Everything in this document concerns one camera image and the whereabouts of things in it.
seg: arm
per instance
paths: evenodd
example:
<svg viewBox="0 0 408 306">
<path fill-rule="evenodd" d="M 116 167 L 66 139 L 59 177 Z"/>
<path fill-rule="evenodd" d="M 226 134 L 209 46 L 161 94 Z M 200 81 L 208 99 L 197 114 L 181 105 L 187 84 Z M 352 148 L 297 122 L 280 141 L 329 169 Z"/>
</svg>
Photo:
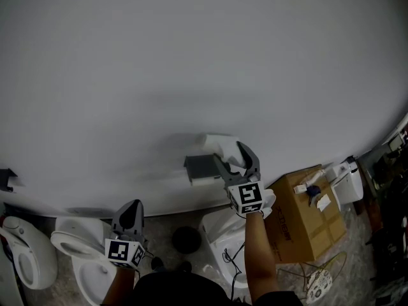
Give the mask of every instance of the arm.
<svg viewBox="0 0 408 306">
<path fill-rule="evenodd" d="M 245 269 L 253 303 L 260 296 L 279 290 L 275 258 L 269 245 L 262 215 L 259 212 L 247 214 Z"/>
<path fill-rule="evenodd" d="M 134 283 L 135 270 L 118 268 L 116 276 L 110 285 L 102 305 L 124 305 L 124 302 L 126 302 L 131 296 Z"/>
</svg>

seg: white backdrop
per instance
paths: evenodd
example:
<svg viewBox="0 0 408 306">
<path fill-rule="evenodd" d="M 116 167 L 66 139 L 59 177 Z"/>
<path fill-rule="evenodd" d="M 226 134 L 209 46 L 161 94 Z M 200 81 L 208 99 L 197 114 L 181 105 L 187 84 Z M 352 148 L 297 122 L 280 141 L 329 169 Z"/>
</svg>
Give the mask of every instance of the white backdrop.
<svg viewBox="0 0 408 306">
<path fill-rule="evenodd" d="M 190 187 L 200 132 L 239 136 L 265 183 L 367 150 L 408 101 L 407 0 L 0 0 L 3 200 L 147 215 Z"/>
</svg>

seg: cardboard box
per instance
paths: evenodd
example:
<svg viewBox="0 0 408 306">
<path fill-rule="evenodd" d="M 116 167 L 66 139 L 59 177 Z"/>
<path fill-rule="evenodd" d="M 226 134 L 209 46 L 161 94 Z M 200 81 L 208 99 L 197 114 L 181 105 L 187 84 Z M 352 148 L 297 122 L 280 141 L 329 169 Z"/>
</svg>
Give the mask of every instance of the cardboard box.
<svg viewBox="0 0 408 306">
<path fill-rule="evenodd" d="M 315 166 L 288 173 L 270 186 L 276 195 L 276 202 L 272 214 L 265 220 L 265 226 L 276 263 L 314 261 L 346 234 L 342 216 L 325 177 L 315 183 L 321 190 L 316 202 L 325 194 L 331 202 L 322 212 L 316 203 L 309 207 L 307 193 L 295 194 L 293 191 L 306 176 L 311 178 L 320 169 L 321 166 Z"/>
</svg>

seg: cable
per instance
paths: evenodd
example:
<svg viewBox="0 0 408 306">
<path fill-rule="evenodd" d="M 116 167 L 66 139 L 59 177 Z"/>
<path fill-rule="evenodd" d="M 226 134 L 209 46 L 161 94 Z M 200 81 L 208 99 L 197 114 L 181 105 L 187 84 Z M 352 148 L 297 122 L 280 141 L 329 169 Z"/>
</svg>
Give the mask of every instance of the cable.
<svg viewBox="0 0 408 306">
<path fill-rule="evenodd" d="M 238 213 L 237 213 L 237 216 L 239 216 L 239 217 L 241 217 L 242 219 L 247 219 L 246 217 L 242 217 L 241 215 L 239 215 Z"/>
<path fill-rule="evenodd" d="M 147 249 L 145 249 L 145 252 L 149 253 L 152 257 L 154 257 L 153 253 L 149 252 Z"/>
<path fill-rule="evenodd" d="M 8 249 L 6 244 L 2 244 L 2 246 L 3 246 L 3 251 L 6 254 L 6 257 L 8 258 L 10 262 L 14 264 L 13 253 L 11 253 L 11 249 Z"/>
<path fill-rule="evenodd" d="M 308 294 L 308 292 L 309 292 L 309 289 L 313 286 L 313 283 L 315 283 L 315 281 L 316 281 L 316 280 L 319 278 L 319 276 L 322 274 L 323 270 L 328 271 L 328 270 L 331 268 L 331 266 L 334 264 L 334 262 L 335 262 L 338 258 L 340 258 L 341 256 L 344 257 L 344 261 L 343 261 L 343 263 L 342 263 L 342 266 L 340 267 L 340 270 L 337 272 L 337 275 L 336 275 L 336 276 L 333 278 L 333 280 L 332 280 L 332 282 L 335 282 L 335 280 L 337 279 L 337 277 L 340 275 L 341 271 L 343 270 L 344 265 L 346 264 L 346 261 L 347 261 L 347 253 L 346 253 L 346 252 L 340 252 L 340 253 L 334 255 L 334 257 L 332 257 L 331 259 L 329 259 L 326 263 L 324 263 L 324 264 L 321 265 L 321 266 L 316 266 L 316 265 L 313 265 L 313 264 L 310 264 L 310 263 L 306 263 L 306 262 L 298 263 L 298 264 L 300 265 L 300 268 L 302 269 L 303 275 L 302 275 L 302 274 L 298 274 L 298 273 L 294 273 L 294 272 L 291 272 L 291 271 L 288 271 L 288 270 L 284 270 L 283 268 L 279 268 L 278 271 L 277 271 L 277 273 L 278 273 L 278 275 L 279 275 L 279 272 L 280 272 L 280 271 L 283 271 L 283 272 L 287 272 L 287 273 L 290 273 L 290 274 L 293 274 L 293 275 L 296 275 L 296 276 L 299 276 L 299 277 L 303 277 L 303 292 L 306 293 L 306 297 L 300 298 L 300 299 L 301 299 L 301 300 L 302 300 L 302 299 L 307 299 L 307 294 Z M 317 275 L 315 276 L 314 280 L 313 280 L 311 283 L 309 283 L 309 284 L 307 284 L 307 280 L 311 277 L 311 275 L 306 276 L 305 269 L 303 268 L 302 264 L 305 264 L 305 265 L 308 265 L 308 266 L 317 268 L 316 272 L 318 272 L 318 273 L 317 273 Z"/>
<path fill-rule="evenodd" d="M 231 256 L 228 254 L 227 248 L 225 248 L 223 254 L 222 254 L 222 259 L 224 260 L 225 263 L 232 263 L 233 266 L 235 267 L 235 275 L 234 278 L 232 280 L 232 291 L 231 291 L 231 301 L 233 301 L 234 299 L 234 285 L 235 285 L 235 281 L 237 279 L 237 277 L 242 273 L 240 268 L 237 267 L 237 264 L 235 264 L 234 259 L 236 258 L 236 256 L 238 255 L 238 253 L 244 248 L 245 246 L 245 242 L 242 243 L 241 247 L 239 248 L 239 250 L 235 253 L 235 255 L 231 258 Z"/>
</svg>

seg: toilet bowl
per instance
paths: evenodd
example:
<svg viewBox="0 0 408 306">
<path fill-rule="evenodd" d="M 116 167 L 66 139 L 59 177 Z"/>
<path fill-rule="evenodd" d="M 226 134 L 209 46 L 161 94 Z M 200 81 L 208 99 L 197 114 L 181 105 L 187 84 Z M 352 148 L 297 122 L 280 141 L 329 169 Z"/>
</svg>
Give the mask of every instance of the toilet bowl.
<svg viewBox="0 0 408 306">
<path fill-rule="evenodd" d="M 233 257 L 245 242 L 245 220 L 239 218 L 234 210 L 226 208 L 204 215 L 198 230 L 203 237 L 203 243 L 210 247 L 222 276 L 232 285 L 236 270 L 232 263 L 225 262 L 223 254 L 226 249 Z M 248 288 L 244 250 L 245 247 L 234 259 L 234 263 L 241 271 L 235 279 L 234 287 L 240 289 Z"/>
<path fill-rule="evenodd" d="M 352 203 L 363 198 L 363 182 L 355 162 L 346 161 L 333 167 L 326 177 L 330 181 L 339 210 L 341 204 Z"/>
<path fill-rule="evenodd" d="M 13 253 L 20 280 L 30 289 L 45 289 L 57 278 L 57 254 L 50 240 L 31 223 L 7 217 L 0 228 Z"/>
<path fill-rule="evenodd" d="M 99 219 L 59 217 L 52 244 L 71 256 L 76 283 L 85 299 L 100 305 L 116 276 L 117 268 L 105 257 L 105 238 L 110 226 Z"/>
</svg>

